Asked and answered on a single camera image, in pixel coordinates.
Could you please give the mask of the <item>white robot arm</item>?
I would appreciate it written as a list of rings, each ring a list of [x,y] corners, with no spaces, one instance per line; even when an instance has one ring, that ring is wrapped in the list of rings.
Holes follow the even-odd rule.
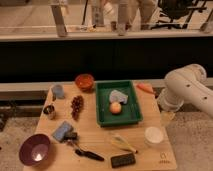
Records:
[[[190,64],[168,72],[164,78],[165,88],[157,98],[164,111],[178,111],[185,101],[213,118],[213,90],[203,82],[207,79],[205,68]]]

